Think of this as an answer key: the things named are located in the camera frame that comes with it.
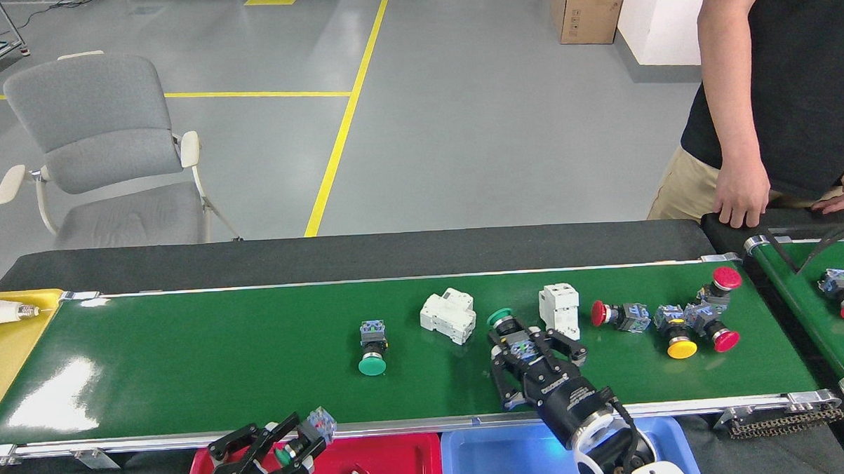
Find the person's right hand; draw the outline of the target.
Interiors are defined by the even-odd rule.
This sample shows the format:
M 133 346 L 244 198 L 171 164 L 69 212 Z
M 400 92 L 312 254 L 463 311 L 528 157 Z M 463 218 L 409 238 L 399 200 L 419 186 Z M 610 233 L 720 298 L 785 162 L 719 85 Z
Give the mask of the person's right hand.
M 770 181 L 760 161 L 724 163 L 716 179 L 714 211 L 722 224 L 754 228 L 770 202 Z

